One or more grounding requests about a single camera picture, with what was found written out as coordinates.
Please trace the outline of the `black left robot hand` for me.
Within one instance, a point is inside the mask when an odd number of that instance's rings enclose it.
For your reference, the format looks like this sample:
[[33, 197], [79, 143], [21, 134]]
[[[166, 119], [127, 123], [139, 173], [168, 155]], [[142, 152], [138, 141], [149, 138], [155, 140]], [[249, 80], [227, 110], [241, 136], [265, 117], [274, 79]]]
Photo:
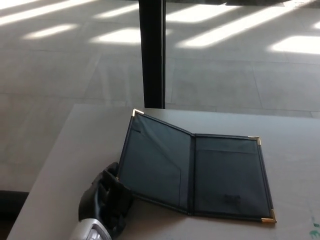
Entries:
[[132, 192], [118, 180], [119, 164], [111, 163], [83, 193], [78, 205], [77, 240], [114, 240], [126, 227]]

